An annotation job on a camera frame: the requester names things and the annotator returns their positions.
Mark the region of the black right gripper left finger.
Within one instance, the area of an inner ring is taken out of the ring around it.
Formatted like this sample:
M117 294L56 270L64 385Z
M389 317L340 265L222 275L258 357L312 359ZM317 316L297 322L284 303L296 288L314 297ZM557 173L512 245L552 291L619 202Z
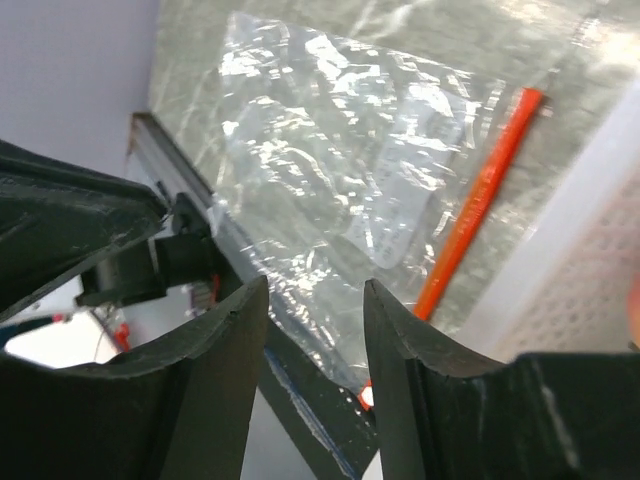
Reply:
M114 357L1 358L5 479L236 479L269 322L265 277Z

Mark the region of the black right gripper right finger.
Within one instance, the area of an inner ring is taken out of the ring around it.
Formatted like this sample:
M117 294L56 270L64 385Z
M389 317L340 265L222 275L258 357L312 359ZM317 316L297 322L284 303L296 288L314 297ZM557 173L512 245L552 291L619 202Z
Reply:
M387 479L635 479L639 357L487 358L364 287L366 351Z

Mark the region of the clear zip bag orange zipper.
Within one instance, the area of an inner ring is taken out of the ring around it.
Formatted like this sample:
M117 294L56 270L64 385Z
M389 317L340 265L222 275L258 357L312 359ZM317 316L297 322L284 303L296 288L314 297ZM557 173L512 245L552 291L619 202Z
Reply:
M542 94L240 12L219 74L218 238L268 278L280 328L365 394L365 281L430 311Z

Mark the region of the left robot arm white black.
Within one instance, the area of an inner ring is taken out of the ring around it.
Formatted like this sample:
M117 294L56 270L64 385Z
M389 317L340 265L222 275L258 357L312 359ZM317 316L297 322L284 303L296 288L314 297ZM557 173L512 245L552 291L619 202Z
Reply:
M210 282L229 264L183 192L1 144L1 319L74 277L76 302L131 305Z

